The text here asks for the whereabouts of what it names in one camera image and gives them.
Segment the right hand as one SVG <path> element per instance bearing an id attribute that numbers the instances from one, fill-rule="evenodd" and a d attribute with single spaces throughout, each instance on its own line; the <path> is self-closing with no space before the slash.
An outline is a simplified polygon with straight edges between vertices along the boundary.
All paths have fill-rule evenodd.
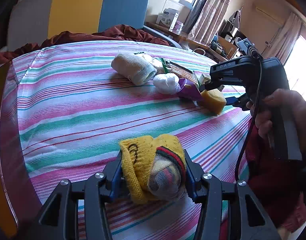
<path id="1" fill-rule="evenodd" d="M 270 108 L 286 106 L 292 111 L 297 128 L 300 151 L 303 155 L 306 155 L 306 101 L 303 97 L 293 90 L 277 89 L 273 94 L 265 97 L 263 102 Z M 271 111 L 264 110 L 257 113 L 255 126 L 258 130 L 258 135 L 265 139 L 273 127 Z"/>

